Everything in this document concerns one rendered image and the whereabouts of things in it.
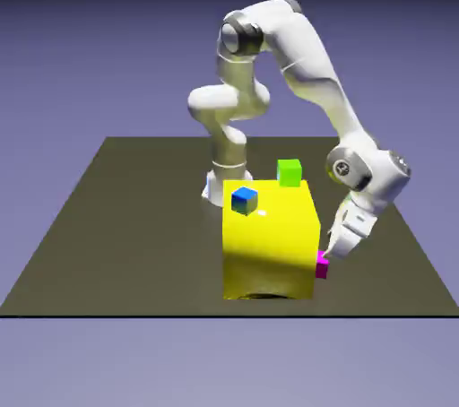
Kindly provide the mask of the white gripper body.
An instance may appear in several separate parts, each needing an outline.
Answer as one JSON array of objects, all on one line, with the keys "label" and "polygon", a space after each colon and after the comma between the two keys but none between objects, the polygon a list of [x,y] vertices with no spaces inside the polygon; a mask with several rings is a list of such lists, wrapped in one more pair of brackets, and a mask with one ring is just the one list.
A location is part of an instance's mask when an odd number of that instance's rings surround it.
[{"label": "white gripper body", "polygon": [[368,238],[377,218],[355,203],[342,203],[329,230],[326,257],[346,257],[362,239]]}]

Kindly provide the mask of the small green cube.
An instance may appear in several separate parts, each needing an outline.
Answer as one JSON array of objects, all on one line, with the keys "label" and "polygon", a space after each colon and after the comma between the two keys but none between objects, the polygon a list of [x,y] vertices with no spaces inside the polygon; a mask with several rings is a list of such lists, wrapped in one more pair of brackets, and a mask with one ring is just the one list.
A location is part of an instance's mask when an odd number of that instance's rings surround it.
[{"label": "small green cube", "polygon": [[299,159],[278,159],[277,180],[283,187],[300,187],[302,165]]}]

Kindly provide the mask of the small blue cube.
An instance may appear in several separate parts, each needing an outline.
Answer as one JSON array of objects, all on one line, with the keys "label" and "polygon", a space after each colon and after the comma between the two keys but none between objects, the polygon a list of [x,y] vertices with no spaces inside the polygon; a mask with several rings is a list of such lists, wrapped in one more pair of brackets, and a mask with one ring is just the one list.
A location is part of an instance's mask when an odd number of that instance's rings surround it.
[{"label": "small blue cube", "polygon": [[242,186],[231,194],[231,210],[248,216],[258,205],[258,193],[249,187]]}]

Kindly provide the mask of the large yellow box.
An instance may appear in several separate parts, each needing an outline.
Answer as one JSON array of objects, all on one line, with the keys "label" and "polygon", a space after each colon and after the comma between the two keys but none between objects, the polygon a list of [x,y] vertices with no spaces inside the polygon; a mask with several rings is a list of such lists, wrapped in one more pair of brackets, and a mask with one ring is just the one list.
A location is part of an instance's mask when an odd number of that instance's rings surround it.
[{"label": "large yellow box", "polygon": [[[231,209],[241,187],[257,193],[248,215]],[[223,202],[223,297],[312,299],[321,223],[307,181],[289,187],[275,179],[226,180]]]}]

